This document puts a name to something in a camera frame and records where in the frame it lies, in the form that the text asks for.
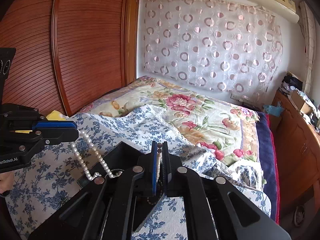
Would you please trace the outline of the person's left hand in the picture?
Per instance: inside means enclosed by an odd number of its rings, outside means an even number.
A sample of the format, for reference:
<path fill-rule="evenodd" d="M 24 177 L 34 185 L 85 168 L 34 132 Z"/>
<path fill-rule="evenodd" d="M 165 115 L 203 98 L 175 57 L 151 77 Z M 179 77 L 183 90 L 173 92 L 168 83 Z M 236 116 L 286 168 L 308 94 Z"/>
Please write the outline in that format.
<path fill-rule="evenodd" d="M 14 184 L 14 171 L 0 174 L 0 194 L 2 197 L 9 195 Z"/>

